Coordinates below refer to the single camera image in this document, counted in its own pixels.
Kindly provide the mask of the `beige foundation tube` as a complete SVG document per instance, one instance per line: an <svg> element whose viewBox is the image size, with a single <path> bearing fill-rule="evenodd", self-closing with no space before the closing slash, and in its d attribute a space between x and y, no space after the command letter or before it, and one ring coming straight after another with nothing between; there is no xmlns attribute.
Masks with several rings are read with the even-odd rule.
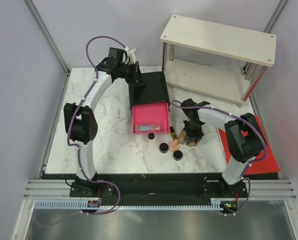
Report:
<svg viewBox="0 0 298 240"><path fill-rule="evenodd" d="M178 136L178 143L180 145L183 145L186 142L186 131L183 129Z"/></svg>

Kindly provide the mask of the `beige foundation bottle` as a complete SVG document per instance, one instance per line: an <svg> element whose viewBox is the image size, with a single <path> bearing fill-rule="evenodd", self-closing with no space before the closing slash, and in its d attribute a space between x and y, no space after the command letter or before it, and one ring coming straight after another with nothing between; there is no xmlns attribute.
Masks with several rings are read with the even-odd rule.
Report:
<svg viewBox="0 0 298 240"><path fill-rule="evenodd" d="M196 142L195 142L194 139L191 139L191 140L188 142L187 145L188 145L189 147L194 147L194 146L196 146Z"/></svg>

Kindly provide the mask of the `black drawer cabinet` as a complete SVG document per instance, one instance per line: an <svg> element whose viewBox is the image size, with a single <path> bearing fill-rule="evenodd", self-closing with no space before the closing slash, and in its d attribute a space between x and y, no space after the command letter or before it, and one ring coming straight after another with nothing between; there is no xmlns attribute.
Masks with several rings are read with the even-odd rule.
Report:
<svg viewBox="0 0 298 240"><path fill-rule="evenodd" d="M127 79L130 109L136 105L167 102L171 104L165 74L162 71L141 74L145 81Z"/></svg>

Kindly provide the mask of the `pink top drawer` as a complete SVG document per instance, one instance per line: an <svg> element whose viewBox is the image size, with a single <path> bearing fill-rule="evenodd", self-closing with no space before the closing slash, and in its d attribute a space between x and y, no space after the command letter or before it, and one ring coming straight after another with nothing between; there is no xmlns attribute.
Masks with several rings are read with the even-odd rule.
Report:
<svg viewBox="0 0 298 240"><path fill-rule="evenodd" d="M135 132L136 125L158 125L161 126L161 131ZM167 102L141 104L132 107L133 134L168 134L169 128L169 105Z"/></svg>

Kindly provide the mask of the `clear blue makeup tube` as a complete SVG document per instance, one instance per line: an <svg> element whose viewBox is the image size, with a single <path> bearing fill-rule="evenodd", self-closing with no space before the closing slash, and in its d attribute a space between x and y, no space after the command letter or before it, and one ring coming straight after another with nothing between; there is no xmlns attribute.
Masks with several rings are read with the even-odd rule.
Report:
<svg viewBox="0 0 298 240"><path fill-rule="evenodd" d="M135 132L160 132L161 126L160 125L136 125Z"/></svg>

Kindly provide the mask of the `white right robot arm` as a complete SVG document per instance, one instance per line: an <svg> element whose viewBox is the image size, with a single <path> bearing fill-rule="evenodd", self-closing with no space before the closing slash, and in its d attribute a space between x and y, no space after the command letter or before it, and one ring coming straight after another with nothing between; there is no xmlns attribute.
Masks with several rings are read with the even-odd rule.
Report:
<svg viewBox="0 0 298 240"><path fill-rule="evenodd" d="M184 100L180 108L197 123L211 124L225 132L231 157L222 172L223 181L218 184L218 191L224 197L231 196L247 167L261 153L264 154L261 160L267 155L267 143L256 116L249 112L236 116L208 102L197 104L190 98Z"/></svg>

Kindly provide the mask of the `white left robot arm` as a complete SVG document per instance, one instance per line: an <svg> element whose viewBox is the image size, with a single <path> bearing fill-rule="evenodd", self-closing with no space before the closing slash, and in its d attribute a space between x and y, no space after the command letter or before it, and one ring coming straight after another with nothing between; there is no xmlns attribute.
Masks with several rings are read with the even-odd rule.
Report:
<svg viewBox="0 0 298 240"><path fill-rule="evenodd" d="M96 174L93 140L98 131L94 110L102 95L118 78L128 84L145 84L137 61L126 63L106 58L95 67L93 79L77 102L66 103L64 106L67 145L76 148L77 176L85 180L81 191L88 197L96 195L99 189L98 184L92 180Z"/></svg>

